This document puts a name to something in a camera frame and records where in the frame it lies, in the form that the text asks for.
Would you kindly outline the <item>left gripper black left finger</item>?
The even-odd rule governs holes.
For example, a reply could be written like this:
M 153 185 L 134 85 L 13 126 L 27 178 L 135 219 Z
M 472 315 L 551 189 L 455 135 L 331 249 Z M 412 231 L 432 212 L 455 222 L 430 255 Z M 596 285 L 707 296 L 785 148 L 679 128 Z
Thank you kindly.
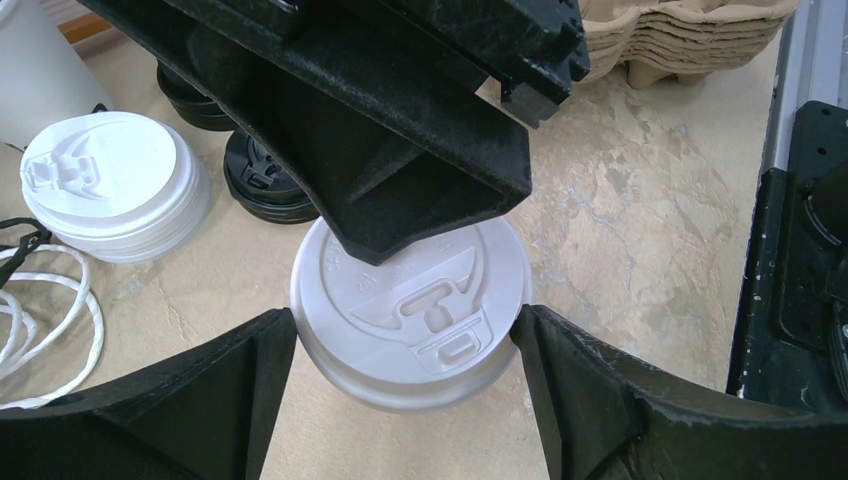
M 296 346 L 287 309 L 37 409 L 1 414 L 5 479 L 257 479 Z

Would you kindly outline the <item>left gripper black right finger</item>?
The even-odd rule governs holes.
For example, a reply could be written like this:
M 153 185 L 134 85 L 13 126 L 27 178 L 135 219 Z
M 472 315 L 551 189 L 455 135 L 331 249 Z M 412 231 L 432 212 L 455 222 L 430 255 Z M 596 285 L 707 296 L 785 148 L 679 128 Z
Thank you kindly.
M 847 418 L 684 380 L 543 305 L 511 329 L 553 479 L 843 479 Z

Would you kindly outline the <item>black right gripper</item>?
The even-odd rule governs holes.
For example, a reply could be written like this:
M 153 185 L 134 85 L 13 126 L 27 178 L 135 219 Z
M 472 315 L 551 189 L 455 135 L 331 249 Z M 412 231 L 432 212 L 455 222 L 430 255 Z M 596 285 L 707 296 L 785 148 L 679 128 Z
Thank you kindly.
M 503 106 L 537 127 L 590 72 L 575 1 L 89 8 L 213 99 L 372 265 L 530 195 L 527 131 L 470 90 L 495 78 Z

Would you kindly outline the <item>single black cup lid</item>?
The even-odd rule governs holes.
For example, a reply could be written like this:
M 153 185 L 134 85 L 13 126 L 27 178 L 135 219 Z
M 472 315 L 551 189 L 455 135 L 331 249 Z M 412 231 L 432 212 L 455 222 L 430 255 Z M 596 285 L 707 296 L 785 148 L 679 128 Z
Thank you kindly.
M 260 220 L 296 225 L 320 216 L 282 164 L 241 129 L 235 130 L 227 141 L 223 173 L 232 198 Z

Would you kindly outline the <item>blue checkered paper bag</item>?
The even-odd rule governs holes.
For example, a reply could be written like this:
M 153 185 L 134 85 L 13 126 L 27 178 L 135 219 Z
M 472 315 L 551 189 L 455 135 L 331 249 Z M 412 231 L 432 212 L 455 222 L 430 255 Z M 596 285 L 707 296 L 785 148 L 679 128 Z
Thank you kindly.
M 1 244 L 1 409 L 37 409 L 77 390 L 98 365 L 105 345 L 105 321 L 92 290 L 92 272 L 81 251 L 55 244 L 52 233 L 33 218 L 1 221 L 1 229 L 23 227 L 16 240 Z M 29 391 L 27 374 L 53 372 L 70 336 L 89 333 L 78 371 L 45 391 Z

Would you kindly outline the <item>white cup lid stack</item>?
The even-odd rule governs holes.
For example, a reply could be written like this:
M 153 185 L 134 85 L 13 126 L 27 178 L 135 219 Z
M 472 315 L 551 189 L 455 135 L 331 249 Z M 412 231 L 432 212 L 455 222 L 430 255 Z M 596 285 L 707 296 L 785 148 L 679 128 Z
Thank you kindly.
M 48 126 L 25 149 L 19 175 L 37 220 L 66 245 L 113 264 L 177 250 L 213 203 L 210 175 L 187 141 L 130 112 Z

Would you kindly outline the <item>wooden shelf rack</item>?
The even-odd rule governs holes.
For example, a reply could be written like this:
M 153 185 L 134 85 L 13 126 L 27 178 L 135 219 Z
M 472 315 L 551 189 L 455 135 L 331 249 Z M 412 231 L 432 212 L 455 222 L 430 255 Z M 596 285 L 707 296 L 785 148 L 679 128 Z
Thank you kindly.
M 112 29 L 112 25 L 95 13 L 86 13 L 60 23 L 58 29 L 65 39 L 74 45 L 108 32 Z

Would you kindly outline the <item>white paper cup stack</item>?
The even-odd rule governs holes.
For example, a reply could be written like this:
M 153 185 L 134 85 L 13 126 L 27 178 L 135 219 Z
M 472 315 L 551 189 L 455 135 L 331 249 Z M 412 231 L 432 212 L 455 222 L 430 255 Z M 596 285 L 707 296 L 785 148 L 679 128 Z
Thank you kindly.
M 113 102 L 37 1 L 1 3 L 1 142 L 25 148 L 46 127 Z

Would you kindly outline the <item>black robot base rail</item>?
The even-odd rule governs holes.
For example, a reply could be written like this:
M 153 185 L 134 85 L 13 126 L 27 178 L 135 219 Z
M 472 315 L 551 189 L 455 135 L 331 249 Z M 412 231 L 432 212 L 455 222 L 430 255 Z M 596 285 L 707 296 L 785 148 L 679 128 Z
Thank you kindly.
M 726 391 L 817 414 L 847 412 L 847 244 L 813 209 L 814 183 L 847 167 L 847 112 L 808 101 L 788 164 L 761 174 Z

